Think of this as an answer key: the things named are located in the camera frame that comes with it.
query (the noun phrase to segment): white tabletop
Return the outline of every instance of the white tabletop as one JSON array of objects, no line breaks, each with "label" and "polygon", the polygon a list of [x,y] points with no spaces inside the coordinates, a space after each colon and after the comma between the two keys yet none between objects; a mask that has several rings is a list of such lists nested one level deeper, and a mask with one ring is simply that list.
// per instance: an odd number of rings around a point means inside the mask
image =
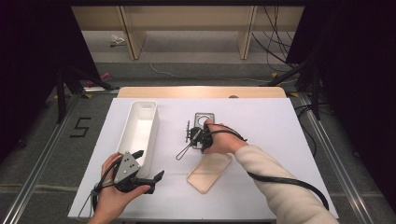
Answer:
[{"label": "white tabletop", "polygon": [[[116,98],[81,181],[70,217],[78,217],[85,200],[100,179],[102,163],[117,151],[123,124],[132,102],[142,99]],[[207,194],[187,182],[187,175],[202,158],[200,150],[189,149],[180,161],[175,159],[185,142],[187,121],[196,112],[215,114],[216,123],[237,130],[251,145],[261,147],[277,158],[297,178],[318,188],[337,217],[329,193],[312,157],[303,131],[287,98],[255,99],[146,99],[156,101],[160,125],[148,178],[165,170],[154,194],[132,201],[120,218],[140,221],[194,220],[274,220],[265,197],[241,165],[233,159]],[[89,205],[81,212],[88,217]]]}]

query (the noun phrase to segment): hand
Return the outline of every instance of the hand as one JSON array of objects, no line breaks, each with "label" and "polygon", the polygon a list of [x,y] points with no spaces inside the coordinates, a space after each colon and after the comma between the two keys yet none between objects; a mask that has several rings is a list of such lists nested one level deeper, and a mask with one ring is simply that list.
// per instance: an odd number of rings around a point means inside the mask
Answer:
[{"label": "hand", "polygon": [[[111,155],[105,163],[102,165],[102,175],[105,173],[107,168],[121,156],[120,153]],[[114,169],[112,169],[106,176],[105,180],[111,179],[113,176]],[[113,219],[117,218],[126,205],[133,199],[142,195],[150,189],[149,185],[140,186],[131,192],[123,193],[117,190],[114,186],[103,188],[99,194],[98,204],[96,211],[89,223],[109,223]]]},{"label": "hand", "polygon": [[[222,127],[219,125],[210,125],[214,124],[213,120],[207,119],[205,124],[208,124],[207,127],[209,128],[210,132],[216,130],[227,130],[227,127]],[[213,144],[211,147],[205,150],[205,153],[235,153],[239,148],[243,146],[247,146],[248,143],[239,139],[233,134],[230,133],[213,133]]]}]

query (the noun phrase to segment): white rectangular bin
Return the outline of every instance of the white rectangular bin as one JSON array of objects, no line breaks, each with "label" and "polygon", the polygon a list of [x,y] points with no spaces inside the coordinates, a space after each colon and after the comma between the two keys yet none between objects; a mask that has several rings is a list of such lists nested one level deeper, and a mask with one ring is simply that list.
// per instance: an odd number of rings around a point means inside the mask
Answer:
[{"label": "white rectangular bin", "polygon": [[141,168],[137,177],[149,175],[151,158],[159,125],[157,103],[154,101],[135,101],[132,103],[119,142],[118,152],[133,154],[143,150],[143,156],[136,161]]}]

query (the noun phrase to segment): left hand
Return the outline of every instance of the left hand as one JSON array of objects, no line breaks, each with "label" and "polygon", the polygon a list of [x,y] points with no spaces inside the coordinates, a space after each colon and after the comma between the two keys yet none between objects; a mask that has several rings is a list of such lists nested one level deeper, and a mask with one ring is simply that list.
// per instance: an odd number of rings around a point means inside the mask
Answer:
[{"label": "left hand", "polygon": [[[116,161],[119,157],[121,157],[121,154],[115,153],[105,161],[105,163],[102,165],[102,175],[111,165],[111,163]],[[113,172],[114,169],[108,172],[105,180],[111,179]],[[132,190],[131,192],[124,193],[117,190],[114,186],[103,188],[99,194],[95,214],[89,223],[109,223],[121,215],[128,203],[144,194],[149,189],[149,185],[144,185]]]}]

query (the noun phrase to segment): sleeve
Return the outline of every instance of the sleeve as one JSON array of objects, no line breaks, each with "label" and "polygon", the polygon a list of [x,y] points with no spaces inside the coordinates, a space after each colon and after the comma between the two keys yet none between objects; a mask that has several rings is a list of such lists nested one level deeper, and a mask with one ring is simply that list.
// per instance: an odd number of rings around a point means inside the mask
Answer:
[{"label": "sleeve", "polygon": [[[244,146],[235,152],[242,167],[255,175],[295,177],[272,156],[255,146]],[[254,180],[267,199],[276,223],[338,223],[314,194],[305,188]]]}]

